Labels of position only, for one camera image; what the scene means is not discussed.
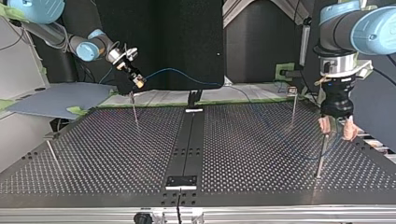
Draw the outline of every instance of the perforated metal table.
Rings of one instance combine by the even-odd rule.
[[[136,125],[131,108],[94,109],[52,143],[56,158],[43,145],[0,174],[0,223],[32,220],[32,211],[38,220],[60,211],[76,221],[111,215],[109,223],[145,211],[178,223],[197,209],[210,223],[219,211],[260,219],[297,208],[319,208],[315,216],[337,208],[342,220],[355,220],[345,216],[358,208],[375,218],[386,211],[396,221],[395,165],[361,139],[334,134],[316,179],[317,110],[299,103],[292,127],[291,111],[289,102],[206,105],[202,113],[140,108]],[[169,176],[196,176],[197,190],[166,190]]]

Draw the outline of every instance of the table surface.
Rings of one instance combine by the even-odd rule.
[[[361,139],[323,136],[317,109],[300,102],[100,108],[0,174],[0,208],[396,204],[396,165]],[[168,176],[196,175],[197,190],[166,191]]]

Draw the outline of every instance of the black perforated panel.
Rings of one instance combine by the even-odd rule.
[[[0,178],[0,194],[156,195],[183,118],[182,108],[93,111],[50,150]]]
[[[205,108],[201,193],[197,202],[311,204],[319,195],[321,198],[330,193],[396,192],[394,173],[387,172],[383,164],[355,143],[344,141],[340,133],[332,135],[322,178],[316,179],[323,140],[319,114],[314,107],[299,103],[291,124],[292,106],[279,103]]]

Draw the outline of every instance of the robotic arm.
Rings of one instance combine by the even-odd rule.
[[[388,55],[396,52],[396,6],[364,11],[360,1],[325,7],[320,15],[320,40],[314,48],[320,58],[317,82],[326,93],[321,104],[324,133],[330,131],[329,117],[346,119],[346,140],[356,137],[354,105],[349,96],[357,78],[373,70],[371,61],[358,61],[357,53]]]
[[[132,65],[132,61],[137,57],[136,48],[119,49],[118,42],[114,43],[101,30],[93,31],[88,38],[70,35],[64,27],[55,23],[64,11],[64,0],[3,0],[3,4],[23,12],[28,21],[17,23],[26,31],[46,41],[49,46],[57,49],[65,48],[85,62],[106,58],[118,70],[128,74],[128,78],[138,88],[144,86],[146,80]]]

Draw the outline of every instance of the blue cable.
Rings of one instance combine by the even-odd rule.
[[[111,74],[111,72],[113,71],[113,66],[111,66],[110,70],[108,70],[107,74],[105,74],[104,77],[102,77],[102,79],[100,79],[99,84],[102,84],[103,81],[105,81],[105,79]]]
[[[167,71],[179,73],[179,74],[181,74],[182,76],[184,76],[184,77],[188,78],[189,80],[191,80],[191,81],[193,81],[193,82],[196,82],[196,83],[198,83],[198,84],[208,85],[208,86],[218,86],[218,87],[221,87],[221,86],[222,86],[221,84],[216,83],[216,82],[202,82],[202,81],[199,81],[199,80],[197,80],[197,79],[194,79],[194,78],[192,78],[192,77],[189,77],[187,74],[185,74],[185,73],[183,73],[182,71],[177,70],[177,69],[175,69],[175,68],[164,68],[164,69],[161,69],[160,71],[157,71],[157,72],[155,72],[155,73],[149,75],[148,77],[146,77],[146,80],[149,80],[150,78],[156,77],[156,76],[158,76],[159,74],[161,74],[161,73],[163,73],[163,72],[167,72]]]

